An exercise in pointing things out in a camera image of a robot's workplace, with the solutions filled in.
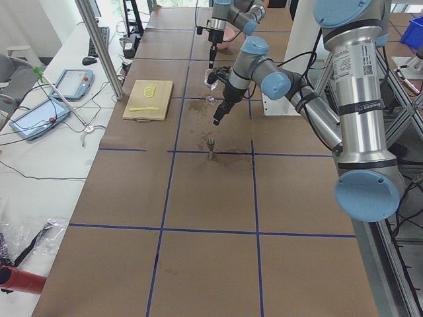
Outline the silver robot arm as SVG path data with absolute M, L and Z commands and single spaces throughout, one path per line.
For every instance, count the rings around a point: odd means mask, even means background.
M 224 79 L 223 102 L 213 116 L 219 124 L 251 83 L 270 100 L 286 98 L 332 152 L 338 172 L 336 202 L 348 216 L 378 222 L 393 215 L 405 182 L 385 136 L 377 49 L 387 41 L 389 1 L 316 1 L 330 65 L 323 71 L 333 101 L 304 74 L 283 70 L 268 57 L 268 42 L 248 36 Z
M 250 36 L 265 14 L 266 5 L 263 1 L 214 1 L 208 26 L 208 40 L 211 42 L 208 68 L 213 69 L 214 67 L 217 45 L 223 43 L 225 27 L 228 22 Z

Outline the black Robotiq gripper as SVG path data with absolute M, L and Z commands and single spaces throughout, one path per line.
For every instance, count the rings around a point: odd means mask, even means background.
M 234 87 L 230 82 L 226 82 L 223 89 L 224 101 L 217 107 L 215 114 L 213 115 L 213 124 L 218 126 L 223 117 L 230 113 L 232 107 L 240 102 L 247 89 Z

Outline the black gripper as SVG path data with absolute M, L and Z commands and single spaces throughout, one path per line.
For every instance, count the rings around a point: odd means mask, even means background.
M 208 30 L 208 40 L 211 43 L 222 43 L 223 37 L 224 37 L 223 30 L 216 30 L 216 29 Z M 209 63 L 208 63 L 209 69 L 213 69 L 216 55 L 217 55 L 217 46 L 213 44 L 211 45 L 210 52 L 209 52 Z

